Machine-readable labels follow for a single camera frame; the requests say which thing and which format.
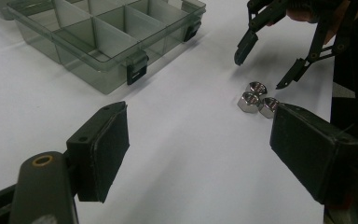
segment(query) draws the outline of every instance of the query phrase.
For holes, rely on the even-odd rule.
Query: transparent storage box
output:
[[[198,0],[5,4],[0,16],[14,19],[29,45],[105,94],[125,82],[132,84],[148,65],[194,36],[205,12],[205,4]]]

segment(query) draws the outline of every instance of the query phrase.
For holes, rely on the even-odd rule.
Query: white surface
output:
[[[284,19],[258,33],[241,66],[246,2],[204,0],[199,33],[148,68],[132,86],[102,95],[26,45],[0,20],[0,189],[21,163],[65,141],[100,107],[128,104],[131,147],[101,203],[76,202],[80,223],[322,223],[312,200],[270,149],[272,120],[237,102],[251,81],[269,96],[329,119],[333,61],[298,83],[275,86],[308,53],[314,25]]]

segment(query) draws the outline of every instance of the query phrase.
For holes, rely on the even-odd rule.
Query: hex nut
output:
[[[260,99],[253,92],[246,91],[238,101],[237,105],[243,112],[256,113],[260,105]]]
[[[246,91],[253,92],[260,100],[263,100],[268,93],[266,86],[256,81],[249,83],[249,85],[246,87]]]
[[[258,106],[258,111],[260,114],[262,114],[264,117],[268,119],[274,118],[275,111],[277,110],[279,101],[275,98],[268,97],[264,98],[261,102],[261,104]]]

